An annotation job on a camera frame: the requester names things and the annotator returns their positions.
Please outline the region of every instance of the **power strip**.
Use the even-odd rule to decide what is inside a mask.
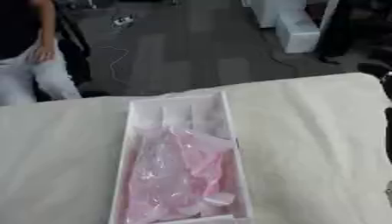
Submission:
[[[132,24],[135,21],[132,15],[127,17],[119,17],[118,19],[113,21],[114,26],[124,26]]]

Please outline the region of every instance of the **white box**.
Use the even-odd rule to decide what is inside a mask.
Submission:
[[[261,28],[275,27],[280,10],[303,10],[306,0],[248,0]]]
[[[235,194],[235,201],[228,208],[232,215],[166,223],[252,223],[253,209],[242,167],[241,153],[237,147],[228,100],[225,94],[218,93],[155,98],[130,103],[109,224],[125,224],[122,211],[125,211],[124,208],[126,208],[128,201],[128,182],[137,155],[137,147],[134,141],[137,135],[135,128],[146,129],[164,126],[201,131],[212,136],[231,140],[234,145],[234,150],[230,152],[232,157],[230,157],[230,162],[227,163],[232,165],[227,168],[233,173],[234,183],[228,185],[229,187],[226,189]]]
[[[286,53],[309,53],[319,42],[320,30],[303,10],[280,10],[276,35]]]

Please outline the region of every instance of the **table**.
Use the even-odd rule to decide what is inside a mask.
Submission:
[[[384,193],[392,180],[384,149],[389,101],[375,79],[351,73],[175,95],[222,89],[255,223],[391,222]],[[130,100],[0,108],[0,222],[106,223]]]

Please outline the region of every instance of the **person's leg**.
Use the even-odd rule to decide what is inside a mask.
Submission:
[[[81,98],[67,72],[64,56],[57,46],[54,60],[32,65],[31,70],[35,74],[39,88],[54,100]]]
[[[27,66],[21,64],[21,56],[0,60],[0,106],[36,101],[32,91],[32,75],[28,73]]]

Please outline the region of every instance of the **white pants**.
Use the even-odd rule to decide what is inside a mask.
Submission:
[[[36,101],[32,79],[54,100],[79,99],[79,94],[66,69],[66,62],[56,44],[54,60],[33,61],[37,41],[25,52],[12,59],[0,60],[0,105],[17,105]]]

